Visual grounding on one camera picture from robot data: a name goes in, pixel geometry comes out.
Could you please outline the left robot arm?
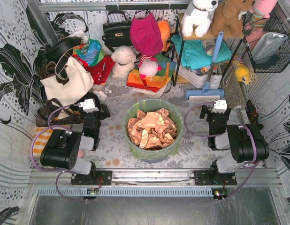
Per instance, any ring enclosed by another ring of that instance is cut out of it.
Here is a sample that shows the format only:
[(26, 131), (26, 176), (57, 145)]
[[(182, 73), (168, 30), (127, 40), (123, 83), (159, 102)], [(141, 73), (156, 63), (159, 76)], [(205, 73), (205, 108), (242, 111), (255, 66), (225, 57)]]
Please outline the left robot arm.
[(88, 114), (84, 119), (83, 131), (56, 129), (45, 145), (40, 162), (43, 166), (66, 169), (73, 172), (72, 185), (108, 186), (112, 181), (111, 171), (97, 170), (94, 162), (79, 156), (79, 151), (95, 151), (99, 145), (101, 120), (110, 117), (106, 104), (99, 111)]

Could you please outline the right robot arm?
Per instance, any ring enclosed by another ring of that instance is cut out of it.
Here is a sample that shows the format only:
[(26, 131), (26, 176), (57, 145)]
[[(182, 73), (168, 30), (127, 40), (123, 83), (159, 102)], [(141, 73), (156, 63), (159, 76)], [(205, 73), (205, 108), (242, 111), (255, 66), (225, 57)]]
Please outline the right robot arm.
[(228, 125), (231, 108), (217, 109), (203, 105), (200, 118), (209, 125), (208, 147), (211, 150), (229, 150), (223, 158), (212, 162), (208, 170), (195, 171), (199, 186), (234, 186), (235, 170), (252, 167), (269, 157), (269, 147), (256, 124)]

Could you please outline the green trash bag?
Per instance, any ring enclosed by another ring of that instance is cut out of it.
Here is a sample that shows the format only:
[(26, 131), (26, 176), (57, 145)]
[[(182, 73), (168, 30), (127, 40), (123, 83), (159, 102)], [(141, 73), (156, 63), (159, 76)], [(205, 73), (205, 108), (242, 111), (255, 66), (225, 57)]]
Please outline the green trash bag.
[[(134, 145), (129, 139), (127, 132), (127, 124), (129, 119), (135, 118), (137, 116), (137, 111), (141, 110), (145, 113), (155, 112), (161, 108), (169, 110), (169, 117), (175, 123), (177, 127), (177, 137), (173, 144), (161, 149), (161, 150), (144, 150), (136, 145)], [(181, 143), (181, 138), (183, 134), (183, 119), (179, 111), (169, 102), (159, 100), (159, 99), (145, 99), (135, 103), (125, 114), (124, 121), (122, 123), (122, 131), (124, 133), (124, 138), (129, 144), (130, 151), (135, 158), (139, 159), (159, 159), (168, 155), (175, 155), (178, 153), (178, 149)]]

